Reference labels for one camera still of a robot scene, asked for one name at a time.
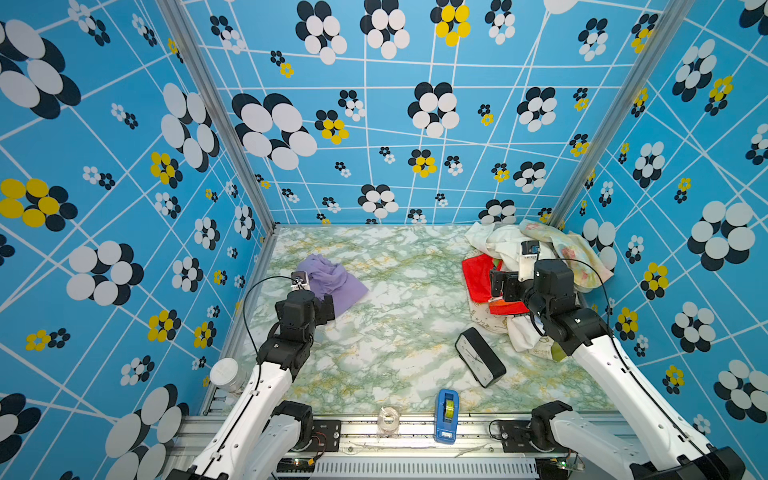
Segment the purple cloth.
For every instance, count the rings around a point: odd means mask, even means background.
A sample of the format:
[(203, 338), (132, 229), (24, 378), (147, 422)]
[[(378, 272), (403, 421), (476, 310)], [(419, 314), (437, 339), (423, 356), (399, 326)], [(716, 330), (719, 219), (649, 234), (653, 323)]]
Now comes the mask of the purple cloth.
[(296, 270), (307, 274), (310, 289), (318, 298), (323, 299), (326, 295), (333, 298), (336, 317), (343, 315), (368, 293), (368, 288), (343, 265), (333, 263), (322, 255), (309, 255)]

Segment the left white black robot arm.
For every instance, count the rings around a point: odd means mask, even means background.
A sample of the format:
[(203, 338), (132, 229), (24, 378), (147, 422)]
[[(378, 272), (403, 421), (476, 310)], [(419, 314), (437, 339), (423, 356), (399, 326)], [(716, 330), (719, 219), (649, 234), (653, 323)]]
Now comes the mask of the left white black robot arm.
[(308, 360), (316, 327), (335, 319), (333, 297), (294, 290), (275, 305), (277, 322), (223, 425), (185, 470), (170, 479), (271, 479), (278, 464), (313, 437), (312, 407), (284, 398)]

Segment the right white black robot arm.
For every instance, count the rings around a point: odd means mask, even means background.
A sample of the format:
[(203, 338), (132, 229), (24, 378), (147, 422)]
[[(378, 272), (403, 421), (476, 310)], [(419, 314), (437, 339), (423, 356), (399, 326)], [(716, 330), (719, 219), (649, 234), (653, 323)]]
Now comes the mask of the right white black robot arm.
[(565, 448), (617, 479), (741, 479), (746, 466), (730, 447), (716, 447), (682, 418), (635, 366), (609, 325), (579, 306), (566, 259), (537, 260), (533, 274), (492, 269), (491, 293), (522, 301), (531, 322), (554, 340), (604, 390), (647, 454), (552, 401), (531, 413), (529, 438), (541, 451)]

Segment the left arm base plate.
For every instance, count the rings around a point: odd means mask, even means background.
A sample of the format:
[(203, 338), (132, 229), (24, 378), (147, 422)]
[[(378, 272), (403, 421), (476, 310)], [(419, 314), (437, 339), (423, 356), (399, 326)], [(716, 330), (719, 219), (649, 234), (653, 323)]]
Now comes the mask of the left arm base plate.
[(306, 439), (300, 439), (292, 452), (321, 453), (338, 452), (341, 440), (342, 422), (334, 419), (314, 419), (312, 430)]

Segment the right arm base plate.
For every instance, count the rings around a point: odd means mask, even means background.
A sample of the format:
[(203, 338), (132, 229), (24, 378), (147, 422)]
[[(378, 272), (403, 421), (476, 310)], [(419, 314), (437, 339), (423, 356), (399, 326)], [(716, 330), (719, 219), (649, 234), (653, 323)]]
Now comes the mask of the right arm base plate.
[(496, 425), (506, 453), (550, 453), (555, 450), (555, 446), (547, 441), (542, 445), (534, 441), (529, 420), (499, 420)]

